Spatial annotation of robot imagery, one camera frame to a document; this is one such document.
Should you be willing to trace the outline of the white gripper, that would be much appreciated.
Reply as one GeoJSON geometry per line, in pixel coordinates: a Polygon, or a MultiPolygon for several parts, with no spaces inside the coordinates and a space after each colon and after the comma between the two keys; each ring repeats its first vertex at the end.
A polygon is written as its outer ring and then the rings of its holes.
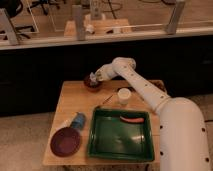
{"type": "Polygon", "coordinates": [[[95,72],[95,74],[91,72],[89,78],[90,78],[90,85],[97,85],[98,81],[107,81],[109,79],[108,67],[106,65],[103,65],[95,72]]]}

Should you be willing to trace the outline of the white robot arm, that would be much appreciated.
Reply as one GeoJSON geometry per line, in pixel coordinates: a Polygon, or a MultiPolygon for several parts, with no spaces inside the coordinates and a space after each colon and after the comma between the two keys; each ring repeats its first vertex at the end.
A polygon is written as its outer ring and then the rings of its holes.
{"type": "Polygon", "coordinates": [[[211,171],[205,120],[199,106],[171,97],[136,71],[133,58],[116,57],[89,75],[92,83],[123,77],[158,115],[160,171],[211,171]]]}

